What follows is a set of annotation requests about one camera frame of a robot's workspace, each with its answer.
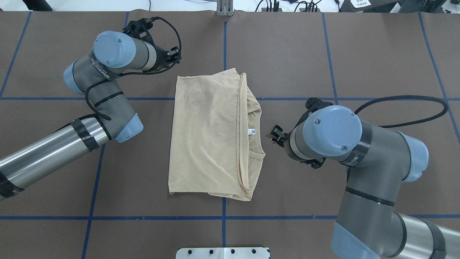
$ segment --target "blue joint cap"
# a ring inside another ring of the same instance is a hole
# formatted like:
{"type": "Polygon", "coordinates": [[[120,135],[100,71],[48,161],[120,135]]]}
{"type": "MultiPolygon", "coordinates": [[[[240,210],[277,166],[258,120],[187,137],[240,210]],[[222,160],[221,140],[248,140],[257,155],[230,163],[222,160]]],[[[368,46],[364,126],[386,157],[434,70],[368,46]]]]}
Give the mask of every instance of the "blue joint cap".
{"type": "Polygon", "coordinates": [[[426,170],[428,166],[429,153],[425,144],[411,136],[405,135],[400,131],[397,133],[401,134],[407,142],[410,151],[410,169],[406,179],[402,182],[414,182],[422,176],[422,172],[426,170]]]}
{"type": "Polygon", "coordinates": [[[331,248],[342,259],[380,259],[376,252],[337,222],[334,223],[331,248]]]}
{"type": "Polygon", "coordinates": [[[139,119],[138,114],[136,113],[131,120],[126,124],[126,126],[121,130],[115,140],[118,143],[123,143],[128,139],[134,137],[135,135],[139,134],[144,129],[144,125],[142,125],[141,120],[139,119]]]}
{"type": "Polygon", "coordinates": [[[64,70],[64,82],[67,85],[68,88],[70,88],[74,93],[79,94],[79,95],[85,95],[83,91],[78,88],[77,84],[75,83],[74,79],[74,65],[77,60],[75,60],[70,66],[68,66],[64,70]]]}
{"type": "Polygon", "coordinates": [[[359,117],[349,108],[331,105],[312,113],[305,121],[303,135],[316,153],[336,157],[358,145],[362,135],[359,117]]]}
{"type": "Polygon", "coordinates": [[[127,66],[136,56],[134,40],[115,31],[101,32],[93,44],[96,58],[107,67],[120,68],[127,66]]]}

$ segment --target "cable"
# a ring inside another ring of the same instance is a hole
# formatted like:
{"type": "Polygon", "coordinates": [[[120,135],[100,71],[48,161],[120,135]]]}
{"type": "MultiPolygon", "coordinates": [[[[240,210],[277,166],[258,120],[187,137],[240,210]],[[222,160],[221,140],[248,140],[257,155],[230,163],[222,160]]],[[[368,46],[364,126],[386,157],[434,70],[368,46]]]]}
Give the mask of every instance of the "cable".
{"type": "MultiPolygon", "coordinates": [[[[180,55],[182,53],[182,41],[180,40],[180,36],[179,36],[179,33],[177,32],[176,28],[170,24],[167,20],[165,20],[164,18],[161,18],[161,17],[152,17],[152,22],[156,21],[156,20],[161,20],[163,22],[165,22],[167,25],[169,25],[173,30],[174,32],[176,33],[176,36],[177,36],[177,40],[179,41],[179,50],[178,50],[178,55],[180,55]]],[[[171,68],[173,68],[176,64],[178,63],[177,60],[173,61],[172,65],[170,65],[169,67],[163,69],[163,70],[160,70],[160,71],[152,71],[152,72],[128,72],[128,73],[121,73],[119,74],[119,76],[121,77],[124,77],[124,76],[128,76],[128,75],[157,75],[157,74],[161,74],[161,73],[164,73],[168,70],[170,70],[171,68]]],[[[86,104],[88,105],[88,107],[90,107],[90,109],[94,112],[95,115],[105,119],[105,120],[112,120],[111,117],[105,115],[105,114],[102,114],[101,112],[99,112],[98,110],[96,110],[96,108],[91,104],[91,102],[89,101],[89,98],[88,98],[88,95],[89,95],[89,91],[91,89],[93,89],[94,87],[100,85],[100,84],[103,84],[103,83],[106,83],[106,82],[109,82],[109,80],[102,80],[102,81],[99,81],[93,85],[91,85],[90,87],[88,87],[85,91],[85,101],[86,101],[86,104]]]]}
{"type": "Polygon", "coordinates": [[[297,6],[295,7],[294,12],[297,11],[297,7],[298,7],[300,4],[302,4],[302,3],[305,4],[305,9],[307,9],[307,5],[308,5],[307,1],[300,1],[300,2],[297,4],[297,6]]]}
{"type": "Polygon", "coordinates": [[[260,4],[262,4],[263,1],[264,1],[264,0],[260,0],[259,4],[258,4],[257,7],[256,7],[255,12],[257,12],[257,9],[259,8],[260,4]]]}
{"type": "Polygon", "coordinates": [[[438,113],[438,114],[436,114],[434,116],[431,116],[429,118],[426,118],[426,119],[416,120],[416,121],[411,121],[411,122],[406,122],[406,123],[400,123],[400,124],[393,124],[393,125],[383,125],[383,126],[380,126],[380,127],[382,127],[382,128],[395,128],[395,127],[402,127],[402,126],[407,126],[407,125],[414,125],[414,124],[419,124],[419,123],[423,123],[423,122],[428,122],[428,121],[431,121],[431,120],[434,120],[436,118],[441,117],[442,115],[446,114],[447,111],[449,110],[449,104],[446,101],[444,101],[443,99],[440,99],[440,98],[431,97],[431,96],[422,96],[422,95],[397,95],[397,96],[389,96],[389,97],[384,97],[384,98],[377,98],[375,100],[369,101],[369,102],[361,105],[359,108],[357,108],[356,111],[355,111],[355,114],[358,114],[358,112],[362,111],[364,108],[366,108],[367,106],[370,106],[370,105],[372,105],[374,103],[383,102],[383,101],[393,101],[393,100],[405,100],[405,99],[434,101],[434,102],[442,104],[444,109],[443,109],[442,112],[440,112],[440,113],[438,113]]]}

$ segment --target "black cable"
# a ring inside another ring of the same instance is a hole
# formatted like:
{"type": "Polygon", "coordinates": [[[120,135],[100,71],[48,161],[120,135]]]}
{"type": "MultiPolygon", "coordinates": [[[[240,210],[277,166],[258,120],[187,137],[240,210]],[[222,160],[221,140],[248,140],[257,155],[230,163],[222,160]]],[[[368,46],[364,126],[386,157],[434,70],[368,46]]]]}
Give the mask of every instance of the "black cable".
{"type": "Polygon", "coordinates": [[[300,4],[302,4],[302,3],[305,4],[305,9],[307,9],[307,5],[308,5],[307,1],[300,1],[300,2],[297,4],[297,6],[295,7],[294,12],[297,11],[297,7],[298,7],[300,4]]]}
{"type": "MultiPolygon", "coordinates": [[[[92,113],[92,114],[88,114],[88,115],[85,115],[85,116],[82,116],[80,118],[78,118],[79,120],[83,120],[83,119],[86,119],[86,118],[95,118],[97,117],[98,115],[95,114],[95,113],[92,113]]],[[[62,126],[61,128],[57,129],[55,132],[58,132],[60,130],[62,130],[63,128],[67,127],[67,126],[70,126],[70,123],[67,123],[65,124],[64,126],[62,126]]]]}
{"type": "Polygon", "coordinates": [[[264,1],[264,0],[260,0],[259,4],[258,4],[257,7],[256,7],[255,12],[257,12],[257,9],[259,8],[260,4],[262,4],[263,1],[264,1]]]}
{"type": "MultiPolygon", "coordinates": [[[[180,40],[180,36],[179,36],[179,33],[177,32],[176,28],[175,28],[172,24],[170,24],[167,20],[165,20],[165,19],[163,19],[163,18],[161,18],[161,17],[153,17],[153,18],[152,18],[152,21],[156,21],[156,20],[161,20],[161,21],[165,22],[167,25],[169,25],[169,27],[171,27],[171,28],[174,30],[174,32],[176,33],[176,36],[177,36],[177,40],[179,41],[179,55],[180,55],[181,52],[182,52],[182,41],[180,40]]],[[[164,72],[170,70],[170,69],[173,68],[174,65],[176,65],[176,64],[177,64],[177,61],[174,61],[174,62],[172,63],[171,66],[169,66],[169,67],[167,67],[166,69],[161,70],[161,71],[154,71],[154,72],[129,72],[129,73],[121,73],[121,74],[119,74],[119,76],[124,77],[124,76],[128,76],[128,75],[157,75],[157,74],[161,74],[161,73],[164,73],[164,72]]]]}
{"type": "MultiPolygon", "coordinates": [[[[180,55],[181,52],[182,52],[182,41],[180,40],[180,36],[179,36],[179,33],[177,32],[176,28],[170,24],[167,20],[161,18],[161,17],[152,17],[152,22],[156,21],[156,20],[161,20],[163,22],[165,22],[167,25],[169,25],[173,30],[174,32],[176,33],[176,36],[177,36],[177,40],[179,41],[179,50],[178,50],[178,54],[180,55]]],[[[177,60],[173,61],[172,65],[167,67],[166,69],[163,69],[163,70],[160,70],[160,71],[153,71],[153,72],[128,72],[128,73],[121,73],[119,74],[119,76],[121,77],[124,77],[124,76],[128,76],[128,75],[157,75],[157,74],[161,74],[161,73],[164,73],[168,70],[170,70],[171,68],[173,68],[176,64],[178,63],[177,60]]],[[[112,120],[111,117],[105,115],[105,114],[102,114],[101,112],[99,112],[98,110],[96,110],[96,108],[91,104],[91,102],[89,101],[89,98],[88,98],[88,95],[89,95],[89,91],[91,89],[93,89],[94,87],[100,85],[100,84],[103,84],[103,83],[106,83],[106,82],[109,82],[109,80],[102,80],[102,81],[99,81],[93,85],[91,85],[90,87],[88,87],[86,89],[86,92],[85,92],[85,101],[86,101],[86,104],[88,104],[88,106],[90,107],[90,109],[94,112],[95,115],[105,119],[105,120],[112,120]]]]}
{"type": "Polygon", "coordinates": [[[359,108],[356,109],[355,114],[358,114],[358,112],[362,111],[364,108],[367,106],[370,106],[374,103],[378,102],[383,102],[383,101],[393,101],[393,100],[406,100],[406,99],[412,99],[412,100],[427,100],[427,101],[434,101],[437,103],[440,103],[443,105],[444,109],[442,112],[431,116],[426,119],[422,120],[416,120],[416,121],[411,121],[411,122],[406,122],[406,123],[400,123],[400,124],[393,124],[393,125],[383,125],[380,126],[382,128],[395,128],[395,127],[402,127],[402,126],[407,126],[407,125],[413,125],[413,124],[419,124],[427,121],[434,120],[436,118],[441,117],[442,115],[446,114],[447,111],[449,110],[449,104],[444,101],[443,99],[436,98],[436,97],[431,97],[431,96],[422,96],[422,95],[397,95],[397,96],[389,96],[389,97],[384,97],[384,98],[377,98],[375,100],[369,101],[363,105],[361,105],[359,108]]]}
{"type": "Polygon", "coordinates": [[[104,120],[112,120],[112,118],[110,118],[109,116],[105,115],[105,114],[102,114],[100,113],[98,110],[96,110],[96,108],[94,108],[94,106],[91,104],[91,102],[89,101],[89,98],[88,98],[88,95],[89,95],[89,91],[91,89],[93,89],[94,87],[100,85],[100,84],[103,84],[103,83],[106,83],[106,82],[109,82],[109,80],[105,79],[105,80],[102,80],[102,81],[99,81],[93,85],[91,85],[90,87],[88,87],[85,91],[85,101],[86,101],[86,104],[88,104],[89,108],[95,113],[97,114],[98,116],[100,116],[101,118],[103,118],[104,120]]]}

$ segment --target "white label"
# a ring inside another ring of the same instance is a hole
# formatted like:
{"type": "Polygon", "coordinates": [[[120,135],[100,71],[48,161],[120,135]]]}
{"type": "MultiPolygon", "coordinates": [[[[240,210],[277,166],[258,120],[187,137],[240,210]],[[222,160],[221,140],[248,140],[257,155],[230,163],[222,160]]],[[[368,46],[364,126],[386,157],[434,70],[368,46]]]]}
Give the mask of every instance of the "white label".
{"type": "Polygon", "coordinates": [[[350,1],[351,1],[351,4],[352,4],[355,8],[361,8],[361,7],[365,7],[365,6],[371,5],[371,3],[369,2],[369,0],[350,0],[350,1]]]}

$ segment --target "beige t-shirt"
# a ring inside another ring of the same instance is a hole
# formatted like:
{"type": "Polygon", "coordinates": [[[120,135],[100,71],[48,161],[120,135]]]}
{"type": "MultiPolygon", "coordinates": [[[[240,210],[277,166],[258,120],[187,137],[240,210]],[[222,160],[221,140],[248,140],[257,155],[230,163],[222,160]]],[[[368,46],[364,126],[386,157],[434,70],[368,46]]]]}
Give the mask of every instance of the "beige t-shirt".
{"type": "Polygon", "coordinates": [[[260,105],[235,69],[178,77],[169,191],[251,200],[265,156],[260,105]]]}

